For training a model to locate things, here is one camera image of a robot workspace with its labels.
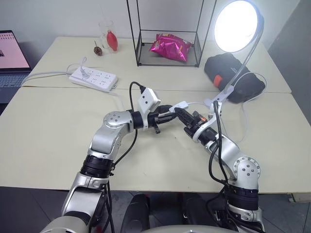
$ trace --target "white wall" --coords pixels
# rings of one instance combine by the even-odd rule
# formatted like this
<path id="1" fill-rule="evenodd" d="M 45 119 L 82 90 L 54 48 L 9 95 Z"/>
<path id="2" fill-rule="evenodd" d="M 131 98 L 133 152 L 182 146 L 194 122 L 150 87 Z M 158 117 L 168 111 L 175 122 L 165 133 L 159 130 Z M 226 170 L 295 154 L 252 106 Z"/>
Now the white wall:
<path id="1" fill-rule="evenodd" d="M 159 12 L 161 9 L 175 9 L 174 4 L 170 4 L 169 1 L 172 0 L 140 0 L 139 2 L 142 8 L 150 8 L 150 5 L 158 6 L 157 11 L 153 12 Z M 199 0 L 178 1 L 186 1 L 190 6 L 195 6 L 199 2 Z M 218 0 L 214 18 L 230 1 Z M 253 2 L 265 18 L 261 41 L 269 49 L 299 0 L 253 0 Z M 57 36 L 98 36 L 100 34 L 98 22 L 103 18 L 100 4 L 104 8 L 106 18 L 114 21 L 117 36 L 130 37 L 126 0 L 2 0 L 0 30 L 13 30 L 31 65 L 35 65 Z M 179 12 L 187 15 L 190 20 L 197 18 L 194 7 L 188 7 L 186 10 L 179 9 Z M 145 22 L 147 25 L 156 23 L 155 18 L 148 14 L 142 17 L 149 20 Z"/>

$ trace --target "black metal frame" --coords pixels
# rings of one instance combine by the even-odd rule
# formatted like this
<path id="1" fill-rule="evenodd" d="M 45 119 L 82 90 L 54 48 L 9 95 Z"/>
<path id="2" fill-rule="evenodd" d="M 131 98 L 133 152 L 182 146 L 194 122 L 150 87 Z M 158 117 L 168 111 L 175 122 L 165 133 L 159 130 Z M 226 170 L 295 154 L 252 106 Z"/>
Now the black metal frame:
<path id="1" fill-rule="evenodd" d="M 208 23 L 208 27 L 207 27 L 207 33 L 204 39 L 204 43 L 203 43 L 203 47 L 201 47 L 199 39 L 198 39 L 198 28 L 199 28 L 199 24 L 200 24 L 200 19 L 201 19 L 201 13 L 202 13 L 202 9 L 203 9 L 203 4 L 204 4 L 205 0 L 202 0 L 202 5 L 201 5 L 201 10 L 200 10 L 200 15 L 199 15 L 199 20 L 198 20 L 198 24 L 196 27 L 196 31 L 168 31 L 168 30 L 147 30 L 147 29 L 141 29 L 140 26 L 140 17 L 139 17 L 139 7 L 138 7 L 138 0 L 136 0 L 136 6 L 137 6 L 137 13 L 138 13 L 138 24 L 139 24 L 139 35 L 138 35 L 138 42 L 137 45 L 135 44 L 135 40 L 134 40 L 134 33 L 133 33 L 133 26 L 132 26 L 132 18 L 131 18 L 131 13 L 130 13 L 130 7 L 129 7 L 129 3 L 128 0 L 126 0 L 126 4 L 127 4 L 127 10 L 128 10 L 128 15 L 129 15 L 129 19 L 130 19 L 130 25 L 131 25 L 131 33 L 132 33 L 132 39 L 133 39 L 133 45 L 134 45 L 134 51 L 135 51 L 135 57 L 136 57 L 136 63 L 137 66 L 176 66 L 176 67 L 199 67 L 200 62 L 201 62 L 201 58 L 202 58 L 202 53 L 205 47 L 205 43 L 206 43 L 206 39 L 207 39 L 207 35 L 208 35 L 208 31 L 210 28 L 210 24 L 211 24 L 211 20 L 213 18 L 214 15 L 214 11 L 215 11 L 215 7 L 216 7 L 216 3 L 217 0 L 214 0 L 214 6 L 213 6 L 213 10 L 209 19 L 209 23 Z M 179 62 L 176 65 L 173 64 L 143 64 L 141 62 L 141 47 L 145 46 L 145 44 L 151 44 L 151 43 L 145 43 L 142 41 L 141 38 L 141 32 L 176 32 L 176 33 L 195 33 L 195 39 L 194 39 L 194 43 L 192 45 L 193 50 L 194 50 L 194 56 L 195 56 L 195 60 L 196 63 L 194 65 L 187 65 L 186 63 L 182 63 Z"/>

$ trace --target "gray floor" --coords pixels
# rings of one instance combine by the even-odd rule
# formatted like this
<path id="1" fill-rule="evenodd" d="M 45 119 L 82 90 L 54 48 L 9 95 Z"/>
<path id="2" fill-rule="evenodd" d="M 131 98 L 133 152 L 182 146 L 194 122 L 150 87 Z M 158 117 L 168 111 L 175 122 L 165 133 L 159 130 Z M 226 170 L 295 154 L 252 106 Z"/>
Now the gray floor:
<path id="1" fill-rule="evenodd" d="M 136 192 L 112 192 L 113 219 L 120 232 L 123 215 Z M 0 232 L 38 233 L 60 216 L 67 191 L 0 187 Z M 177 193 L 147 193 L 151 227 L 182 224 Z M 213 194 L 202 194 L 208 199 Z M 290 203 L 285 194 L 260 195 L 267 233 L 311 233 L 310 203 Z"/>

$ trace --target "laptop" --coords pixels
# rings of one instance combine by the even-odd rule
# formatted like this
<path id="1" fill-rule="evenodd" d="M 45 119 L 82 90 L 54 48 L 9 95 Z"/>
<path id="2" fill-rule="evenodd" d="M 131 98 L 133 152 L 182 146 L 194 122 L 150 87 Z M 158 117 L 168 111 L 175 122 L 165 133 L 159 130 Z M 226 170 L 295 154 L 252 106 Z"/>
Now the laptop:
<path id="1" fill-rule="evenodd" d="M 0 31 L 0 103 L 8 103 L 31 72 L 11 30 Z"/>

